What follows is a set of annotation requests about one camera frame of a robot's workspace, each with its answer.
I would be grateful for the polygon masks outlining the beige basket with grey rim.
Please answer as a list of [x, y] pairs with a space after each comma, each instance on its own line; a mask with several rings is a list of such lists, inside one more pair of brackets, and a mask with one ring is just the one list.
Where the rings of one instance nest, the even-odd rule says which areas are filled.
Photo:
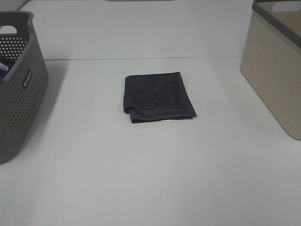
[[255, 0], [240, 71], [272, 115], [301, 138], [301, 2]]

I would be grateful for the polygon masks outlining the blue white item in basket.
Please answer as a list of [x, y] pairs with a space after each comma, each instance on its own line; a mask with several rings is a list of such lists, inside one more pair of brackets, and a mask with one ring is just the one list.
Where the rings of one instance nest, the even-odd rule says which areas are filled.
[[12, 63], [10, 59], [1, 55], [0, 56], [0, 79], [1, 80], [3, 80], [6, 77], [11, 67], [12, 67]]

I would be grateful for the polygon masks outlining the grey perforated plastic basket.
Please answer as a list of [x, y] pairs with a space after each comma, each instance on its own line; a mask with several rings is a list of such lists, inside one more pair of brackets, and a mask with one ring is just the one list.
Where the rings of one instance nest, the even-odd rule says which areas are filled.
[[0, 13], [1, 27], [12, 26], [16, 30], [0, 35], [0, 55], [12, 63], [6, 77], [0, 80], [1, 163], [20, 152], [48, 84], [48, 71], [32, 21], [31, 12]]

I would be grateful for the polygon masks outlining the dark grey towel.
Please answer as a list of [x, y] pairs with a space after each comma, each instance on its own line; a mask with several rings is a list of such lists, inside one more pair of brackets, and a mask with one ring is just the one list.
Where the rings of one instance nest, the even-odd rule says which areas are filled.
[[133, 124], [197, 116], [179, 72], [127, 76], [123, 109]]

